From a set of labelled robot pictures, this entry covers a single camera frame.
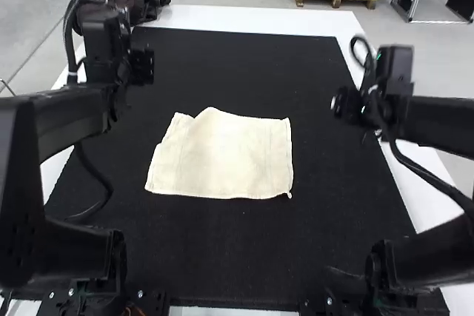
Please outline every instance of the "towel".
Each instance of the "towel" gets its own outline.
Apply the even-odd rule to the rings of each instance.
[[[148,170],[145,189],[200,198],[291,198],[290,120],[248,118],[208,107],[177,112]]]

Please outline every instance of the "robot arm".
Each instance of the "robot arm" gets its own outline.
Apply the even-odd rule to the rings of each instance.
[[[463,215],[410,238],[379,241],[367,257],[367,292],[357,312],[377,315],[374,310],[396,309],[411,315],[417,295],[474,282],[474,203],[404,156],[396,139],[474,159],[474,101],[413,96],[411,47],[381,47],[375,60],[363,38],[354,38],[351,48],[357,41],[364,42],[369,53],[362,64],[353,51],[364,66],[364,82],[360,90],[343,87],[338,91],[332,102],[336,118],[365,130],[379,130],[401,164],[464,210]]]
[[[82,140],[107,132],[129,86],[153,81],[154,54],[130,46],[123,11],[104,8],[82,29],[87,82],[0,100],[0,287],[4,295],[41,299],[73,282],[78,295],[108,298],[123,311],[123,234],[46,216],[40,164],[72,145],[83,154]],[[97,292],[97,283],[107,292]]]

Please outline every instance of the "floor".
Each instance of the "floor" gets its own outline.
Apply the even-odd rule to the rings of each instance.
[[[18,93],[49,89],[65,66],[61,17],[69,0],[0,0],[0,78]],[[174,4],[296,8],[294,0],[173,0]],[[330,9],[325,1],[304,9]],[[415,94],[474,98],[471,57],[474,25],[406,24],[379,0],[374,11],[363,4],[344,3],[352,10],[374,47],[381,44],[415,46]],[[415,19],[451,20],[441,0],[421,0]],[[80,43],[75,37],[75,45]],[[0,96],[7,96],[6,90]],[[456,185],[473,193],[474,162],[440,152]]]

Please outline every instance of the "black cable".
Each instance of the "black cable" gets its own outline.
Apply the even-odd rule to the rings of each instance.
[[[71,215],[65,219],[69,222],[81,223],[90,218],[92,215],[96,214],[109,202],[113,194],[113,185],[101,172],[97,170],[97,168],[94,167],[92,162],[86,156],[84,152],[84,147],[82,146],[82,142],[78,142],[76,145],[74,145],[74,152],[76,152],[77,157],[81,162],[82,166],[105,188],[104,198],[101,201],[98,201],[83,212]]]
[[[445,195],[449,196],[455,203],[457,203],[463,210],[466,212],[471,219],[474,220],[474,204],[473,201],[456,189],[454,186],[446,183],[445,181],[438,178],[436,175],[432,174],[429,170],[426,170],[415,161],[409,159],[406,155],[400,152],[398,149],[395,139],[391,136],[387,124],[384,119],[381,117],[381,114],[378,110],[378,92],[373,90],[370,93],[371,105],[370,113],[372,114],[375,122],[381,128],[382,134],[388,140],[390,149],[392,150],[393,156],[395,159],[403,164],[406,168],[414,172],[424,181],[426,181],[431,186],[434,186],[440,192],[443,192]]]
[[[366,61],[362,61],[356,55],[357,42],[362,42],[362,44],[365,47],[365,50],[367,51]],[[370,48],[369,42],[367,42],[367,40],[364,37],[356,35],[352,38],[352,40],[350,40],[350,53],[353,55],[353,58],[355,59],[355,61],[358,63],[359,66],[369,71],[368,72],[369,75],[375,75],[375,61],[372,56],[372,49]]]
[[[77,70],[81,68],[81,65],[84,63],[85,60],[86,60],[85,57],[82,57],[81,59],[79,59],[79,61],[77,62]]]
[[[8,313],[8,309],[10,308],[10,302],[12,300],[12,293],[13,290],[9,290],[3,299],[3,303],[1,303],[0,307],[0,316],[6,316]]]

